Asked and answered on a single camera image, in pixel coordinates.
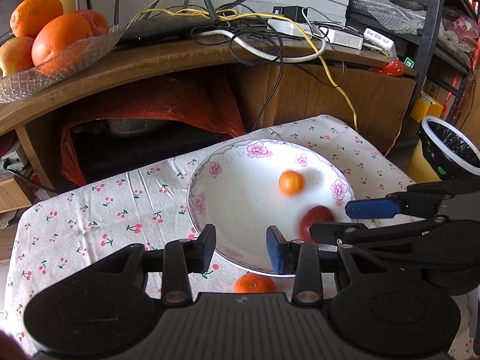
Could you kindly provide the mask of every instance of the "apple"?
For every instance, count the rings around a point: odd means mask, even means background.
[[[4,77],[33,68],[33,41],[29,36],[19,36],[7,40],[0,47],[0,68]]]
[[[93,36],[106,35],[109,33],[109,21],[100,12],[94,11],[93,9],[84,9],[77,12],[87,19]]]

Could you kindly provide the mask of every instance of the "pink flower pattern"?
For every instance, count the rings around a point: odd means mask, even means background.
[[[300,165],[301,167],[306,167],[308,165],[308,158],[306,154],[299,154],[295,157],[296,164]]]
[[[332,190],[332,196],[335,200],[343,200],[345,197],[345,192],[349,190],[349,188],[343,183],[342,180],[337,180],[330,186]]]
[[[220,162],[210,162],[210,174],[212,175],[212,177],[216,179],[220,173],[222,173],[222,167],[220,166]]]
[[[206,215],[205,193],[200,192],[198,195],[193,195],[191,198],[191,204],[195,212],[201,216]]]
[[[261,142],[255,142],[247,146],[248,156],[252,158],[263,158],[267,155],[268,149]]]

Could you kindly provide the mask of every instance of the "floral plate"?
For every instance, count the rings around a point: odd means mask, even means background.
[[[282,172],[303,174],[305,190],[286,196],[278,188]],[[244,140],[204,159],[187,191],[188,212],[198,233],[212,223],[216,252],[235,266],[273,273],[266,229],[275,225],[287,240],[298,239],[299,224],[311,208],[323,205],[335,221],[351,222],[345,204],[355,198],[344,175],[318,153],[282,140]]]

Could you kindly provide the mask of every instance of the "bowl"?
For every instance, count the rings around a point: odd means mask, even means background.
[[[301,173],[305,189],[280,192],[286,170]],[[335,221],[352,222],[345,204],[354,200],[342,172],[320,154],[282,140],[253,139],[227,145],[204,159],[190,179],[187,208],[198,233],[217,229],[215,251],[229,263],[262,275],[273,272],[266,229],[275,225],[287,240],[298,239],[299,224],[313,207],[330,209]]]
[[[126,28],[117,24],[107,35],[78,40],[39,66],[0,78],[0,103],[26,99],[86,69],[114,48]]]

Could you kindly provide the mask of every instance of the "cherry print tablecloth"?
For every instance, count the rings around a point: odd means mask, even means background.
[[[37,204],[23,214],[7,277],[5,330],[18,339],[26,352],[34,353],[22,312],[36,293],[128,244],[141,242],[147,250],[154,250],[164,248],[171,240],[194,239],[186,192],[197,165],[228,143],[261,138],[287,140],[315,150],[346,176],[357,199],[405,191],[412,183],[357,132],[334,117],[321,115],[264,128],[81,187]],[[372,219],[364,223],[379,227],[413,220],[397,215],[390,220]],[[195,296],[200,291],[231,292],[234,282],[243,274],[243,270],[214,255],[205,274],[190,275],[191,288]],[[325,297],[333,297],[336,290],[332,275],[324,274],[323,278]],[[280,291],[291,293],[292,278],[275,281]],[[147,294],[160,297],[160,287],[161,274],[150,274]],[[467,317],[465,305],[462,310]],[[465,327],[460,333],[451,352],[464,359],[471,356],[472,343]]]

